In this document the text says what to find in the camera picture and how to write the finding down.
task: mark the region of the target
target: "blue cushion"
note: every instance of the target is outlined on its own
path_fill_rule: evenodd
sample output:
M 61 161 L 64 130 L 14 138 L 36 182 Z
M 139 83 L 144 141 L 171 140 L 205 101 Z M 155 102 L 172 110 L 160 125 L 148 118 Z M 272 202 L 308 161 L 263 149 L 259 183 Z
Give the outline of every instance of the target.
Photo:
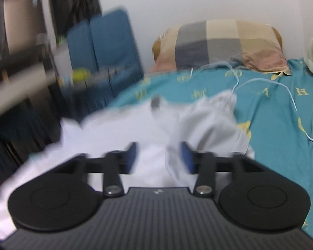
M 98 71 L 89 22 L 83 20 L 67 33 L 67 44 L 72 68 L 87 68 Z
M 140 62 L 130 21 L 125 11 L 116 10 L 90 21 L 96 60 L 103 66 L 137 66 Z

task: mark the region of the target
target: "white blanket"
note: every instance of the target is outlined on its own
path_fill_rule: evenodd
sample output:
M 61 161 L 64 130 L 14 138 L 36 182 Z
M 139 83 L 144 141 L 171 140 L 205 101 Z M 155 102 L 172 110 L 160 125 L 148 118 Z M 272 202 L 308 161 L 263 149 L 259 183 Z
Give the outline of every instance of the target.
M 96 112 L 80 125 L 62 121 L 62 137 L 43 153 L 30 159 L 0 188 L 0 240 L 16 228 L 7 208 L 10 194 L 20 185 L 47 172 L 73 156 L 90 158 L 112 150 L 125 150 L 135 141 L 138 155 L 132 174 L 121 175 L 125 191 L 129 187 L 190 187 L 195 175 L 187 173 L 179 155 L 179 143 L 187 141 L 195 150 L 219 156 L 234 152 L 254 157 L 245 132 L 236 126 L 236 96 L 230 91 L 188 105 L 173 105 L 155 97 L 140 106 L 124 110 Z M 89 184 L 102 190 L 102 176 L 91 174 Z

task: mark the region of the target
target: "blue chair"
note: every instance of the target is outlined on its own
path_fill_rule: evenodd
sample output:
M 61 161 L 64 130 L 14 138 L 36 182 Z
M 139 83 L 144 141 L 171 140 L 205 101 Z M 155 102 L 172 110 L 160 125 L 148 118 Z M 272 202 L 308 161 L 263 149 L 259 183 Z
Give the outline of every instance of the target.
M 98 71 L 89 22 L 83 20 L 67 33 L 67 44 L 73 69 Z
M 90 21 L 90 29 L 99 68 L 136 66 L 141 69 L 130 21 L 124 10 L 95 16 Z
M 71 115 L 80 121 L 88 114 L 105 108 L 117 95 L 141 80 L 137 47 L 126 12 L 115 10 L 97 15 L 73 27 L 67 35 L 72 68 L 87 68 L 92 74 L 108 68 L 120 68 L 109 80 L 100 81 L 85 91 L 67 92 L 73 104 Z

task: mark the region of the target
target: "white cable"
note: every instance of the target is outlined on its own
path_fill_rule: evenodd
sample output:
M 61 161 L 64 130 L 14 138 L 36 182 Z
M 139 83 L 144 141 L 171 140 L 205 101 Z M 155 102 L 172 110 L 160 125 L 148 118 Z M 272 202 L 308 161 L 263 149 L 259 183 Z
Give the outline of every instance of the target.
M 294 102 L 294 99 L 293 99 L 293 97 L 292 97 L 292 94 L 291 94 L 290 89 L 289 89 L 285 84 L 281 84 L 280 82 L 271 81 L 271 80 L 264 79 L 264 78 L 253 78 L 253 79 L 250 79 L 250 80 L 244 82 L 244 83 L 243 83 L 242 85 L 240 85 L 237 89 L 239 89 L 240 87 L 242 87 L 242 86 L 244 86 L 244 85 L 246 85 L 246 84 L 248 84 L 248 83 L 251 83 L 252 81 L 266 81 L 266 82 L 268 82 L 268 83 L 277 84 L 277 85 L 280 85 L 280 86 L 282 86 L 282 87 L 285 87 L 285 88 L 287 89 L 287 91 L 289 92 L 289 95 L 290 95 L 290 98 L 291 98 L 291 100 L 292 100 L 294 109 L 295 109 L 296 112 L 298 113 L 297 106 L 296 106 L 296 103 Z M 309 140 L 311 140 L 311 141 L 313 142 L 313 138 L 310 137 L 310 136 L 307 134 L 306 131 L 305 131 L 305 134 L 306 134 L 306 137 L 307 137 Z
M 289 89 L 285 84 L 281 84 L 280 82 L 271 81 L 271 80 L 264 79 L 264 78 L 253 78 L 253 79 L 250 79 L 250 80 L 244 82 L 242 85 L 240 85 L 240 86 L 238 87 L 238 85 L 239 85 L 239 77 L 238 77 L 236 71 L 234 70 L 234 68 L 233 68 L 229 63 L 227 63 L 226 61 L 220 61 L 220 62 L 216 62 L 216 63 L 213 63 L 213 64 L 208 64 L 208 65 L 205 65 L 205 66 L 200 67 L 199 69 L 202 71 L 202 70 L 210 69 L 210 68 L 213 68 L 213 67 L 215 67 L 215 66 L 220 66 L 220 65 L 225 65 L 225 66 L 227 66 L 227 67 L 232 71 L 233 75 L 234 75 L 234 76 L 236 77 L 236 79 L 237 79 L 237 83 L 236 83 L 236 85 L 233 87 L 232 92 L 234 92 L 235 89 L 239 89 L 239 88 L 241 88 L 242 86 L 244 86 L 244 85 L 246 85 L 246 84 L 249 84 L 249 83 L 251 83 L 251 82 L 253 82 L 253 81 L 266 81 L 266 82 L 268 82 L 268 83 L 277 84 L 277 85 L 280 85 L 280 86 L 282 86 L 282 87 L 285 87 L 286 90 L 287 90 L 287 92 L 289 92 L 289 95 L 290 95 L 290 98 L 291 98 L 291 100 L 292 100 L 294 109 L 295 109 L 296 112 L 298 113 L 298 109 L 297 109 L 296 103 L 294 102 L 294 98 L 292 97 L 291 91 L 290 91 L 290 89 Z M 190 78 L 191 78 L 192 74 L 193 74 L 193 69 L 191 69 Z M 307 137 L 309 140 L 311 140 L 311 141 L 313 142 L 313 138 L 311 138 L 311 137 L 307 134 L 306 131 L 305 131 L 305 134 L 306 134 L 306 137 Z
M 280 82 L 271 81 L 271 80 L 264 79 L 264 78 L 253 78 L 253 79 L 250 79 L 250 80 L 244 82 L 242 85 L 240 85 L 239 87 L 237 87 L 237 89 L 239 89 L 240 87 L 242 87 L 242 86 L 244 86 L 244 85 L 246 85 L 246 84 L 248 84 L 248 83 L 251 83 L 252 81 L 266 81 L 266 82 L 268 82 L 268 83 L 277 84 L 277 85 L 280 85 L 280 86 L 285 87 L 285 88 L 287 89 L 287 91 L 289 92 L 289 95 L 290 95 L 290 97 L 291 97 L 291 100 L 292 100 L 292 103 L 293 103 L 293 106 L 294 106 L 296 112 L 298 112 L 298 109 L 297 109 L 296 103 L 294 102 L 294 99 L 293 99 L 293 97 L 292 97 L 291 91 L 289 90 L 289 88 L 288 88 L 286 85 L 281 84 Z
M 234 90 L 236 89 L 236 87 L 238 86 L 239 84 L 239 77 L 236 73 L 236 71 L 234 70 L 234 68 L 231 66 L 230 63 L 226 62 L 226 61 L 220 61 L 220 62 L 216 62 L 216 63 L 212 63 L 212 64 L 208 64 L 208 65 L 204 65 L 204 66 L 201 66 L 199 68 L 200 71 L 203 71 L 203 70 L 206 70 L 206 69 L 210 69 L 210 68 L 214 68 L 215 66 L 220 66 L 220 65 L 224 65 L 224 66 L 227 66 L 230 71 L 232 71 L 233 75 L 236 77 L 237 79 L 237 84 L 233 87 L 232 89 L 232 92 L 234 92 Z

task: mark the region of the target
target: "bed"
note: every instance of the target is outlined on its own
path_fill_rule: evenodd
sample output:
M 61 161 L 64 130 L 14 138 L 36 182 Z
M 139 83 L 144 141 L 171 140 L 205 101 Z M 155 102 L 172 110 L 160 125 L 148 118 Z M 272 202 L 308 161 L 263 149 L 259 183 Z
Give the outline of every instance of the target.
M 251 29 L 247 29 L 247 32 L 253 31 L 253 27 L 257 32 L 262 31 L 254 25 Z M 231 58 L 229 62 L 234 66 L 239 78 L 239 88 L 235 90 L 237 104 L 234 115 L 238 127 L 246 132 L 250 140 L 250 145 L 255 151 L 255 160 L 298 183 L 309 193 L 311 209 L 302 229 L 313 238 L 313 142 L 305 134 L 307 132 L 313 138 L 313 75 L 302 59 L 286 61 L 282 52 L 281 36 L 276 29 L 268 27 L 264 26 L 263 36 L 256 34 L 254 38 L 248 39 L 251 44 L 253 40 L 260 38 L 260 43 L 255 41 L 254 46 L 256 49 L 261 47 L 263 50 L 267 43 L 265 39 L 270 38 L 269 51 L 255 53 L 254 59 L 246 60 L 250 62 L 247 65 L 243 63 L 244 60 L 239 63 L 245 57 L 244 53 L 246 55 L 249 53 L 243 51 L 244 45 L 240 55 L 242 58 L 239 58 L 239 49 L 232 45 L 236 41 L 227 44 L 226 49 L 233 50 L 232 54 L 228 54 Z M 173 56 L 177 54 L 175 49 L 180 29 L 180 27 L 175 28 L 176 35 L 172 34 L 171 29 L 170 32 L 168 31 L 173 49 L 163 46 L 163 39 L 167 35 L 161 36 L 154 45 L 156 66 L 160 66 L 160 57 L 166 59 L 166 66 L 161 66 L 158 70 L 154 68 L 153 73 L 146 75 L 142 81 L 122 92 L 109 108 L 140 105 L 154 95 L 161 95 L 169 102 L 191 103 L 234 87 L 237 79 L 234 72 L 225 66 L 199 70 L 204 62 L 190 66 L 186 60 L 185 67 L 177 67 L 176 57 Z M 209 36 L 212 37 L 211 33 L 210 35 L 206 33 L 200 41 L 206 41 Z M 246 36 L 238 34 L 236 39 L 241 41 L 243 37 Z M 191 49 L 191 51 L 195 50 L 194 52 L 189 51 L 191 57 L 200 53 L 199 48 L 197 51 L 196 45 Z M 298 113 L 294 110 L 288 91 L 282 86 L 256 81 L 240 87 L 253 78 L 264 78 L 286 85 L 295 100 Z

